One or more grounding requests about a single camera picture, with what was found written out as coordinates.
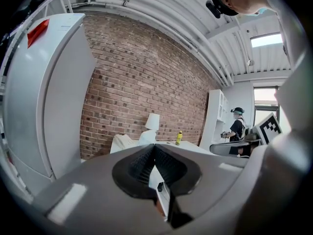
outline black t-shirt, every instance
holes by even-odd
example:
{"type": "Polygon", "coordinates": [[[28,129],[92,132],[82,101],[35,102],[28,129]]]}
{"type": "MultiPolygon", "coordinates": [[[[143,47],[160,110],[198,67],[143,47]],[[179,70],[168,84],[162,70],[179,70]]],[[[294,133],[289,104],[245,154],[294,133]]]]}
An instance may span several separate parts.
{"type": "Polygon", "coordinates": [[[230,142],[239,141],[239,138],[242,135],[243,132],[243,123],[239,119],[242,119],[241,117],[238,118],[233,125],[230,127],[230,130],[236,133],[236,135],[229,138],[230,142]]]}

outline lamp shade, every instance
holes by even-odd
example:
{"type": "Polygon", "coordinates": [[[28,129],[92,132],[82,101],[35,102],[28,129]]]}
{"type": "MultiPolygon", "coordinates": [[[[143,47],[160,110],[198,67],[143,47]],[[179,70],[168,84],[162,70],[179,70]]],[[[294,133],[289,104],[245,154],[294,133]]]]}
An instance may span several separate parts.
{"type": "Polygon", "coordinates": [[[148,121],[146,123],[146,128],[150,130],[158,130],[158,126],[160,123],[160,115],[159,114],[154,114],[150,113],[148,117],[148,121]]]}

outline black cap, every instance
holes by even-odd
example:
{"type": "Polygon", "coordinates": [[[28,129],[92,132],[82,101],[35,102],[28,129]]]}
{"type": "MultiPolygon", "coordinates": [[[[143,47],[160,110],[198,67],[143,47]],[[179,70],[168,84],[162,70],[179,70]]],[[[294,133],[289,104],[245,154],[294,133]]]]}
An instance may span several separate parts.
{"type": "Polygon", "coordinates": [[[221,14],[225,14],[228,16],[236,16],[238,13],[229,7],[227,7],[225,4],[222,3],[221,0],[212,0],[214,3],[214,6],[218,9],[218,11],[221,14]]]}
{"type": "Polygon", "coordinates": [[[244,109],[243,108],[240,108],[240,107],[236,107],[235,109],[231,109],[230,112],[236,112],[236,113],[239,113],[239,114],[243,114],[245,113],[244,109]]]}

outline white lamp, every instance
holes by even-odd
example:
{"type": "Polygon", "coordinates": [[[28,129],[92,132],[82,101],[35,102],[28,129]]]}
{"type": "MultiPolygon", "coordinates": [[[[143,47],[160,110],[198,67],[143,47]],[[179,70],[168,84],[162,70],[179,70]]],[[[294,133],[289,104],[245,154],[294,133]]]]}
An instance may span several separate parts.
{"type": "Polygon", "coordinates": [[[159,123],[160,115],[150,113],[146,123],[146,128],[149,130],[141,133],[138,145],[156,143],[156,131],[158,130],[159,123]]]}
{"type": "Polygon", "coordinates": [[[150,130],[158,131],[159,124],[160,124],[160,115],[150,113],[148,117],[148,121],[146,123],[146,128],[150,130]]]}

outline ceiling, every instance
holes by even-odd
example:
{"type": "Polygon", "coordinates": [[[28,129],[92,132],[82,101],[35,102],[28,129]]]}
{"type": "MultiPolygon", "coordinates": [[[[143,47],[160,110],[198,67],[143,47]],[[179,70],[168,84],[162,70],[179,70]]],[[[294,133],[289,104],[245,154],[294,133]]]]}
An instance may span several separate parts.
{"type": "Polygon", "coordinates": [[[222,86],[234,82],[287,78],[291,73],[282,44],[252,48],[250,38],[280,31],[276,14],[216,19],[207,0],[86,0],[84,9],[108,11],[155,27],[194,54],[222,86]],[[248,60],[254,65],[248,66],[248,60]]]}

